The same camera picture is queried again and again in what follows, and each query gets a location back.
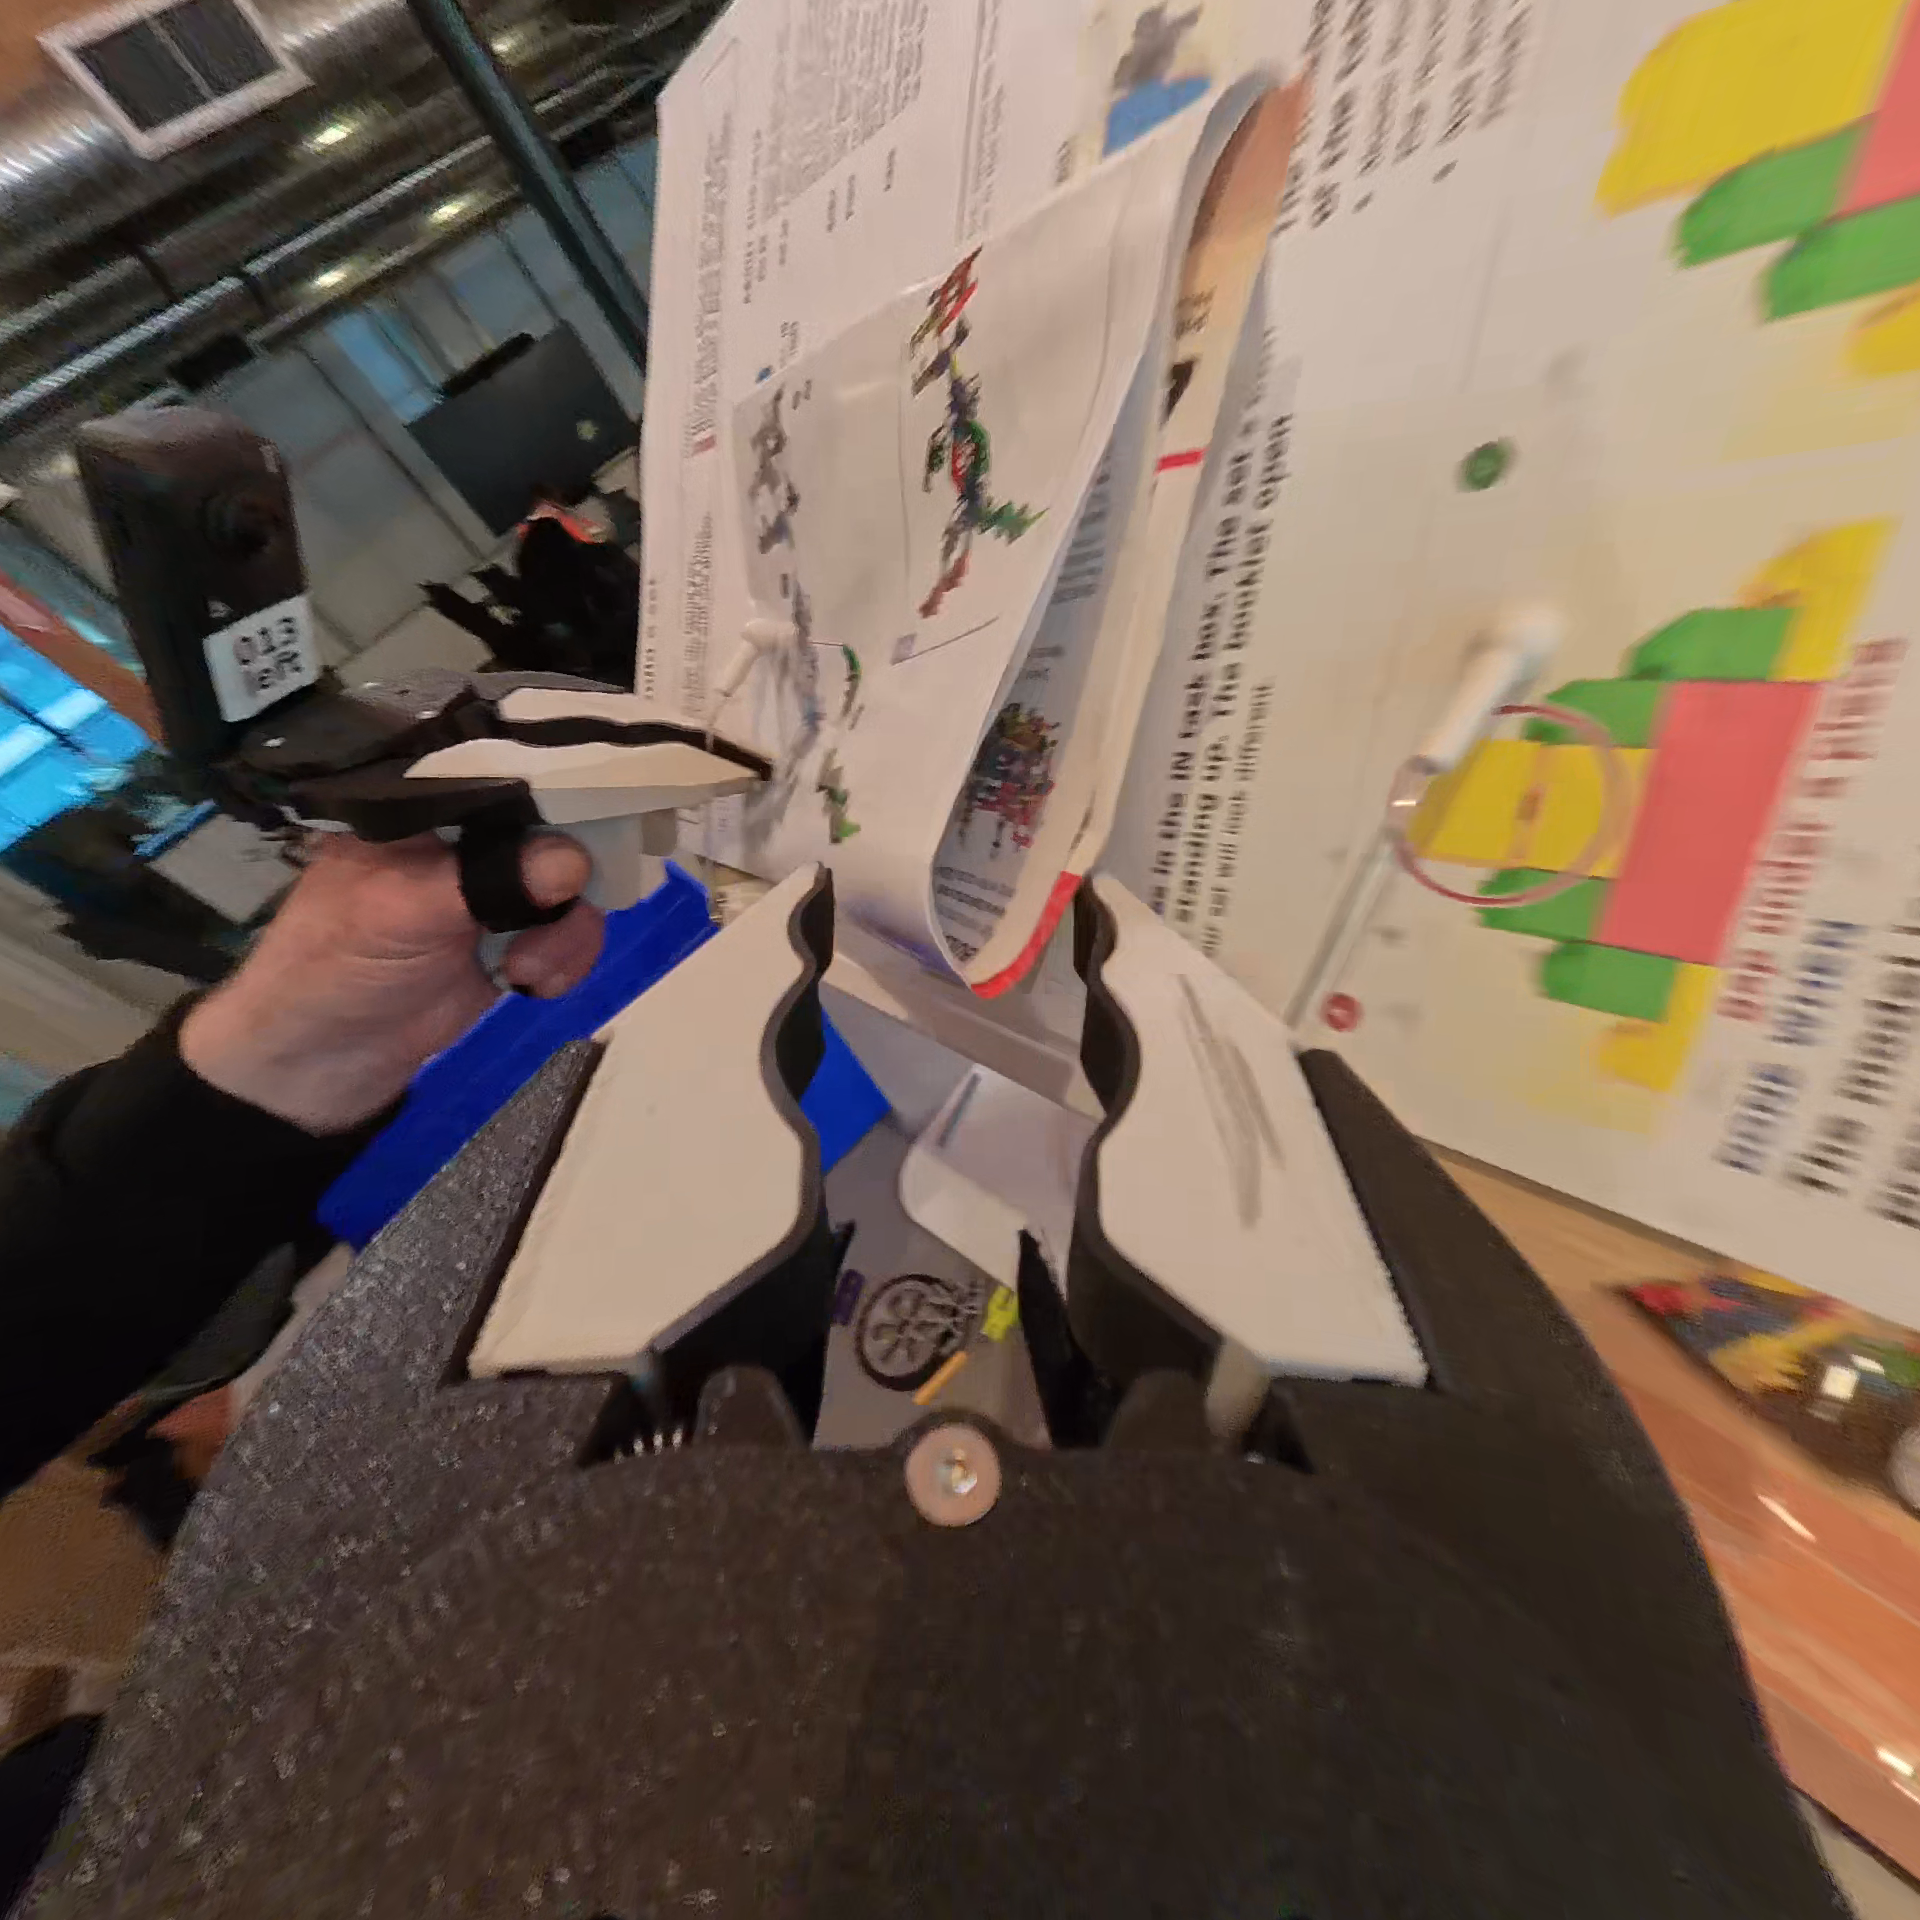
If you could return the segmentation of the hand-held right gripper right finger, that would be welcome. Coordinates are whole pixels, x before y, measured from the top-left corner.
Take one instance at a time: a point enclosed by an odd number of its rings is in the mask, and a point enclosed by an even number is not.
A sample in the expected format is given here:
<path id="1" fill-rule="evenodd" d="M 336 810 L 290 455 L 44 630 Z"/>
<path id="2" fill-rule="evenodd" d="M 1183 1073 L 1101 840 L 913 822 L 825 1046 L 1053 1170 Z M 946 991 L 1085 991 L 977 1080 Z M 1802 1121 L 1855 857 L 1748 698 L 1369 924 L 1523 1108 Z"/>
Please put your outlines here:
<path id="1" fill-rule="evenodd" d="M 1075 896 L 1098 1139 L 1075 1201 L 1075 1345 L 1098 1376 L 1426 1382 L 1404 1282 L 1357 1219 L 1297 1028 L 1136 889 Z"/>

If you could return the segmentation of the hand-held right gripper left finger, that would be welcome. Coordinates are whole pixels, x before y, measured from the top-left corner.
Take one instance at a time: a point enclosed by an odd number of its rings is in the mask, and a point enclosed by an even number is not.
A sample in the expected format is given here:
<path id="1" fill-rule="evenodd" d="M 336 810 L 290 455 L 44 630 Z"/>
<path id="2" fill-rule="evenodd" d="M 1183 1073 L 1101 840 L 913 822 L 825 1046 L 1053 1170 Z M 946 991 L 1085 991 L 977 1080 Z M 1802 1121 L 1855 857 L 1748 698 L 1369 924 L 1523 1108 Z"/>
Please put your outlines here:
<path id="1" fill-rule="evenodd" d="M 825 962 L 835 876 L 802 867 L 593 1028 L 471 1376 L 630 1376 L 802 1258 L 825 1213 L 825 1146 L 802 1111 L 825 1066 Z"/>

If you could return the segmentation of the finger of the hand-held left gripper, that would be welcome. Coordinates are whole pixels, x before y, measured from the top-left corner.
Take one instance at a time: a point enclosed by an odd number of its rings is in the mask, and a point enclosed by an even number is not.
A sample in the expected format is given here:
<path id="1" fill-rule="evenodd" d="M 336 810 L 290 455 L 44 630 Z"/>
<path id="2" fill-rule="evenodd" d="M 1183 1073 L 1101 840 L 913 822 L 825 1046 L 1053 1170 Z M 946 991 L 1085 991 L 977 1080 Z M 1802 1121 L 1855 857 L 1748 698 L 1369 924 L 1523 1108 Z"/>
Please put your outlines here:
<path id="1" fill-rule="evenodd" d="M 652 739 L 682 739 L 682 747 L 714 747 L 711 725 L 658 720 L 637 694 L 587 694 L 587 685 L 515 685 L 484 694 L 475 739 L 530 739 L 530 747 L 652 747 Z"/>
<path id="2" fill-rule="evenodd" d="M 652 739 L 515 739 L 475 733 L 453 747 L 413 755 L 404 798 L 530 798 L 537 822 L 615 822 L 615 814 L 667 814 L 699 798 L 741 798 L 772 767 L 714 739 L 714 733 L 652 733 Z"/>

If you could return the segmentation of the paper instruction sheet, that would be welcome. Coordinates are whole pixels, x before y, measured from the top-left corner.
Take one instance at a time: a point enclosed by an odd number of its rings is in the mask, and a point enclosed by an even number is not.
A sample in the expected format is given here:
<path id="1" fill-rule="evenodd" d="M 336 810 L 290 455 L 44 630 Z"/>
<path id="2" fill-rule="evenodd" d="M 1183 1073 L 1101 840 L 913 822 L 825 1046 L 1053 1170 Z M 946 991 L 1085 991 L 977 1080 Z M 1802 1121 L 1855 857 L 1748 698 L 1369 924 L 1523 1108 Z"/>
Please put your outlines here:
<path id="1" fill-rule="evenodd" d="M 732 404 L 741 857 L 970 996 L 1114 832 L 1297 132 L 1249 65 Z"/>

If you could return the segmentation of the person's left forearm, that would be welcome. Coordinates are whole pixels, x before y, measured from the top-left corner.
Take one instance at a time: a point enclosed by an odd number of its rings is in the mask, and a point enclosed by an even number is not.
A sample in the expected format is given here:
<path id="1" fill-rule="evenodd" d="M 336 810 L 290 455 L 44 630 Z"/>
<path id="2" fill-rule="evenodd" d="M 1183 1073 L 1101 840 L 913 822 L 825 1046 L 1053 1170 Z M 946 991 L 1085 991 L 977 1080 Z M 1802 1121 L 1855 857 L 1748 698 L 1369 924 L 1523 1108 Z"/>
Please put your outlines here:
<path id="1" fill-rule="evenodd" d="M 155 1382 L 404 1111 L 296 1133 L 183 1066 L 183 996 L 0 1146 L 0 1493 Z"/>

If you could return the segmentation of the person's left hand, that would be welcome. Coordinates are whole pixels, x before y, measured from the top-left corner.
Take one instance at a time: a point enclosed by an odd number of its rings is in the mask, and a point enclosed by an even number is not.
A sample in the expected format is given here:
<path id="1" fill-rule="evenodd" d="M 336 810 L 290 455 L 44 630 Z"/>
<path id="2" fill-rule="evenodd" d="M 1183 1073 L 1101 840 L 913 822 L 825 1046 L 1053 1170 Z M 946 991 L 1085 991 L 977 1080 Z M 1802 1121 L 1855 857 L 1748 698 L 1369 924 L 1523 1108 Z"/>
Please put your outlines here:
<path id="1" fill-rule="evenodd" d="M 522 885 L 560 924 L 475 959 L 458 867 L 434 832 L 321 832 L 251 962 L 183 1011 L 183 1066 L 310 1139 L 386 1111 L 498 996 L 572 996 L 606 959 L 593 857 L 560 832 L 522 847 Z"/>

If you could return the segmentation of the blue plastic bin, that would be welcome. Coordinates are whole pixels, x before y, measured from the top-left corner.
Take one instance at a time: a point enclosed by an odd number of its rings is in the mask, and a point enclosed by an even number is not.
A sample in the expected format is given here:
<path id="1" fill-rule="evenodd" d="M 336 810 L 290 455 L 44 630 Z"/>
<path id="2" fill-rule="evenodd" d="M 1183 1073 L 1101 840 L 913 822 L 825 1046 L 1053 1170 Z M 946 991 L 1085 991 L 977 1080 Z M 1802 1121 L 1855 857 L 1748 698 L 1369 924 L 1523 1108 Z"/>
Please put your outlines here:
<path id="1" fill-rule="evenodd" d="M 711 947 L 711 889 L 667 867 L 642 908 L 615 908 L 606 962 L 572 996 L 502 996 L 471 1035 L 453 1035 L 404 1096 L 404 1111 L 350 1166 L 321 1192 L 321 1235 L 374 1245 L 453 1150 L 548 1073 L 560 1046 L 593 1046 L 658 969 Z"/>

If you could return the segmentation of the grey toy wheel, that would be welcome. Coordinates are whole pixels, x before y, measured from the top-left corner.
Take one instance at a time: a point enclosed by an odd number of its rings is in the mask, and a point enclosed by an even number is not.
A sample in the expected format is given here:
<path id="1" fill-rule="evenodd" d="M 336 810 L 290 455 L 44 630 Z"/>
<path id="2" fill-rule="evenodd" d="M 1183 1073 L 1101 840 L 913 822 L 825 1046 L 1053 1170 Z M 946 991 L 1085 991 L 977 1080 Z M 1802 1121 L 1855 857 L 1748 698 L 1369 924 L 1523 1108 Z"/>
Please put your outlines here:
<path id="1" fill-rule="evenodd" d="M 861 1367 L 883 1382 L 883 1396 L 920 1396 L 977 1330 L 988 1309 L 988 1282 L 977 1278 L 883 1278 L 865 1301 L 861 1301 Z"/>

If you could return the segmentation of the white air vent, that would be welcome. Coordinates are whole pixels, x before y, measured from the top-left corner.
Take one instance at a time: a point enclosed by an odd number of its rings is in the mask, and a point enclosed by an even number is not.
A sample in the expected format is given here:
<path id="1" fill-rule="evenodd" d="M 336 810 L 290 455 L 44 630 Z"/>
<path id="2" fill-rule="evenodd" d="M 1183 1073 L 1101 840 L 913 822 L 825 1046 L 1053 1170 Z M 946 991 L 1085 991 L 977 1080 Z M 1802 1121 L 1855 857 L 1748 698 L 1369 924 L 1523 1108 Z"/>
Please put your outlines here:
<path id="1" fill-rule="evenodd" d="M 114 0 L 34 44 L 134 161 L 201 148 L 303 89 L 257 0 Z"/>

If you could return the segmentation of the white instruction sign board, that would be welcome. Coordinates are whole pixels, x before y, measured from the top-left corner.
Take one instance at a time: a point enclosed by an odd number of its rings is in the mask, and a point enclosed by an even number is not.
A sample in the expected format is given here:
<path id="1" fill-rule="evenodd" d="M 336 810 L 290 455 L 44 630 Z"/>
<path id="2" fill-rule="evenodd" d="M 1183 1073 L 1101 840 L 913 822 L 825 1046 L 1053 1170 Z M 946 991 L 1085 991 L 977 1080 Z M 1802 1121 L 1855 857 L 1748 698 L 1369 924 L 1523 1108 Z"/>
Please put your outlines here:
<path id="1" fill-rule="evenodd" d="M 1420 1139 L 1920 1317 L 1920 11 L 732 0 L 658 89 L 642 694 L 711 415 L 1239 59 L 1312 71 L 1114 876 Z"/>

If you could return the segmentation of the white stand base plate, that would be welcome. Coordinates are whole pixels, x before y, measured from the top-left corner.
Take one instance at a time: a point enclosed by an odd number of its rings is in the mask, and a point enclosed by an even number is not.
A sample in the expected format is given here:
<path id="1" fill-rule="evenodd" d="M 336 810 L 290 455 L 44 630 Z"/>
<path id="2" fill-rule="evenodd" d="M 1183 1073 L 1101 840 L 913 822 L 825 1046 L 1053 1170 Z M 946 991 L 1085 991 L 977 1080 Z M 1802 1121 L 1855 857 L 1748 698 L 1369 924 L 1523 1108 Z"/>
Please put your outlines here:
<path id="1" fill-rule="evenodd" d="M 1327 996 L 1351 969 L 1357 935 L 1373 924 L 1373 896 L 1420 876 L 1406 822 L 1458 755 L 1497 733 L 1497 720 L 1523 720 L 1542 665 L 1567 645 L 1567 607 L 1512 601 L 1458 656 L 1453 698 L 1420 733 L 1420 747 L 1396 767 L 1369 847 L 1351 857 L 1340 889 L 1327 896 L 1327 924 L 1312 936 L 1312 962 L 1285 996 L 1297 1035 L 1327 1035 Z M 954 1085 L 928 1111 L 911 1111 L 913 1146 L 902 1166 L 902 1213 L 961 1254 L 970 1266 L 1016 1282 L 1016 1235 L 1027 1226 L 1051 1258 L 1075 1254 L 1075 1170 L 1098 1133 L 1085 1073 L 1079 1073 L 1079 991 L 1016 996 L 961 996 L 911 959 L 887 959 L 872 935 L 840 935 L 835 959 L 835 1002 L 865 1002 L 865 1022 L 887 1022 L 911 1035 L 872 1035 L 872 1080 L 887 1085 L 913 1052 L 946 1046 Z"/>

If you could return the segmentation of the black wall monitor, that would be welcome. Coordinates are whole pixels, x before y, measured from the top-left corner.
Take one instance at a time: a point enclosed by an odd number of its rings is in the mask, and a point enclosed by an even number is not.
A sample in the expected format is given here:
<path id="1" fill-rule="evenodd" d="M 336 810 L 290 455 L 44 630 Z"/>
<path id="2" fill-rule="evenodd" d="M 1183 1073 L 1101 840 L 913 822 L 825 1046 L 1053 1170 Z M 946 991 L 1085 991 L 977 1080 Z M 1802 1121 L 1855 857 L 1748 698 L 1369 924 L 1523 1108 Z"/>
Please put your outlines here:
<path id="1" fill-rule="evenodd" d="M 560 323 L 548 335 L 522 328 L 471 371 L 453 371 L 448 394 L 413 420 L 413 447 L 484 522 L 484 532 L 515 532 L 537 488 L 587 506 L 593 479 L 615 455 L 637 455 L 637 415 L 610 394 L 606 364 Z"/>

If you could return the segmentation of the silver ventilation duct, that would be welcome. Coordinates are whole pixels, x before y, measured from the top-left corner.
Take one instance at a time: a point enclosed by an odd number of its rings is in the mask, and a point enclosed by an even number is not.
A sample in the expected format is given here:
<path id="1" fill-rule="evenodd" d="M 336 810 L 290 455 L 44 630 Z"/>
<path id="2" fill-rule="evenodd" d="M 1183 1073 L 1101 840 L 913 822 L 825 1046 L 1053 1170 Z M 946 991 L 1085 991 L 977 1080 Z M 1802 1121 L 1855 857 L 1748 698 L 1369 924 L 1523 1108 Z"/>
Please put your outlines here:
<path id="1" fill-rule="evenodd" d="M 498 167 L 404 0 L 261 0 L 257 16 L 303 89 L 176 161 L 134 161 L 67 71 L 0 110 L 0 390 L 34 390 L 421 167 Z"/>

